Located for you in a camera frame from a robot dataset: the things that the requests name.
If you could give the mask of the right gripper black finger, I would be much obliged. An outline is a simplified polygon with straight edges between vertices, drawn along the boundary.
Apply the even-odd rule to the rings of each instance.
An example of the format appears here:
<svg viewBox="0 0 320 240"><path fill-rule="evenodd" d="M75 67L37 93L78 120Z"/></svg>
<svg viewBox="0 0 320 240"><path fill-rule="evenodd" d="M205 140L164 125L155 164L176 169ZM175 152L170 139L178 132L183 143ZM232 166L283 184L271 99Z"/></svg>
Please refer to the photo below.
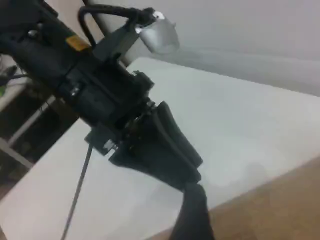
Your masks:
<svg viewBox="0 0 320 240"><path fill-rule="evenodd" d="M188 184L183 192L183 203L172 228L171 240L213 240L204 188L199 184Z"/></svg>

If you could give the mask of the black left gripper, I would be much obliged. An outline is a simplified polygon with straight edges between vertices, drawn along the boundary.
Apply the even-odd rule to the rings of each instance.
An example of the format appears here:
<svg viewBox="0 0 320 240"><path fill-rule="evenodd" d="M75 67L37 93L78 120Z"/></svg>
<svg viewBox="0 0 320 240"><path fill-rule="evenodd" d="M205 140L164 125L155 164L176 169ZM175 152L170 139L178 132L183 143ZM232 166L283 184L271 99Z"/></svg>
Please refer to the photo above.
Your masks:
<svg viewBox="0 0 320 240"><path fill-rule="evenodd" d="M65 75L59 93L90 125L85 140L105 156L146 111L153 85L144 73L130 73L118 62L81 60ZM203 163L165 101L144 122L139 136L119 146L109 160L177 190L200 181L198 167Z"/></svg>

